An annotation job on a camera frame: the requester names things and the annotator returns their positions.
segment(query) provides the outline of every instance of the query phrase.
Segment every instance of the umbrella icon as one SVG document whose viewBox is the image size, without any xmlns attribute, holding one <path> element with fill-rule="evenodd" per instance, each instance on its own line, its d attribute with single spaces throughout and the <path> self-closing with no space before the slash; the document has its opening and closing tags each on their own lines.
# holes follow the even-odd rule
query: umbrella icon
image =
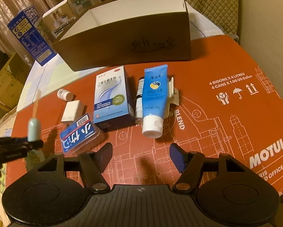
<svg viewBox="0 0 283 227">
<path fill-rule="evenodd" d="M 241 99 L 241 98 L 242 98 L 242 96 L 240 95 L 240 92 L 241 92 L 241 91 L 242 91 L 242 89 L 240 89 L 240 88 L 235 88 L 234 91 L 233 91 L 233 94 L 238 93 L 239 98 Z"/>
</svg>

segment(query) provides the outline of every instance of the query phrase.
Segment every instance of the orange table surface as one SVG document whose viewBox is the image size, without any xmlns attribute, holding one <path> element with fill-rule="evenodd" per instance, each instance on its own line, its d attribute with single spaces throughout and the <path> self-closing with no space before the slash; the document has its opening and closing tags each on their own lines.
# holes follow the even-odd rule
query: orange table surface
<svg viewBox="0 0 283 227">
<path fill-rule="evenodd" d="M 137 125 L 109 132 L 107 139 L 93 148 L 97 151 L 106 142 L 113 145 L 104 178 L 110 186 L 172 185 L 179 173 L 170 160 L 169 146 L 176 142 L 186 151 L 199 151 L 207 157 L 229 153 L 248 167 L 251 158 L 252 170 L 266 177 L 282 194 L 282 99 L 254 60 L 228 36 L 192 41 L 191 50 L 191 61 L 125 65 L 135 95 L 145 68 L 168 64 L 168 76 L 174 77 L 174 86 L 179 90 L 180 106 L 171 106 L 164 135 L 159 139 L 144 137 Z M 89 113 L 93 113 L 95 78 L 100 72 L 64 87 L 86 105 Z M 226 102 L 218 100 L 220 93 L 228 96 Z M 42 125 L 45 156 L 62 150 L 59 134 L 65 128 L 61 124 L 65 106 L 66 102 L 57 98 L 57 91 L 39 100 L 37 118 Z M 30 105 L 17 114 L 13 137 L 27 135 L 32 108 Z M 6 186 L 24 173 L 23 159 L 8 163 Z M 203 181 L 213 175 L 206 174 Z M 78 172 L 69 172 L 68 176 L 79 181 Z"/>
</svg>

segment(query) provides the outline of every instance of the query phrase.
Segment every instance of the green circle label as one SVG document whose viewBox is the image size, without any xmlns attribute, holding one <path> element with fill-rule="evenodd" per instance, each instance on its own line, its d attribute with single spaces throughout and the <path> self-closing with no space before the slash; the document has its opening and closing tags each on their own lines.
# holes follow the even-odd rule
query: green circle label
<svg viewBox="0 0 283 227">
<path fill-rule="evenodd" d="M 117 95 L 112 99 L 113 105 L 120 105 L 124 102 L 124 95 Z"/>
</svg>

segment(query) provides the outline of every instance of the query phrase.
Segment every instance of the white cap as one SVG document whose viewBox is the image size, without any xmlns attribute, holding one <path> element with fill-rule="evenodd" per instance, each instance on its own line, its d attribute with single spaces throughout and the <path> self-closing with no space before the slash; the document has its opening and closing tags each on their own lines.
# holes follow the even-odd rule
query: white cap
<svg viewBox="0 0 283 227">
<path fill-rule="evenodd" d="M 136 100 L 135 121 L 139 123 L 142 122 L 142 98 L 141 97 Z"/>
<path fill-rule="evenodd" d="M 66 101 L 66 102 L 70 102 L 73 100 L 73 93 L 69 92 L 69 91 L 66 91 L 64 94 L 63 94 L 63 99 Z"/>
<path fill-rule="evenodd" d="M 148 115 L 143 118 L 142 134 L 148 138 L 162 136 L 164 120 L 157 115 Z"/>
</svg>

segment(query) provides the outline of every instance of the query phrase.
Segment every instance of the ribbed black surface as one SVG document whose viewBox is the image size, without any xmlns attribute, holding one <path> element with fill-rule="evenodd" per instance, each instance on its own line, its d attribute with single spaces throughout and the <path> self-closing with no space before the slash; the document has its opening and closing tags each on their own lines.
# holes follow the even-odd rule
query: ribbed black surface
<svg viewBox="0 0 283 227">
<path fill-rule="evenodd" d="M 190 196 L 172 193 L 167 185 L 115 185 L 94 195 L 72 219 L 56 227 L 221 227 L 196 207 Z"/>
</svg>

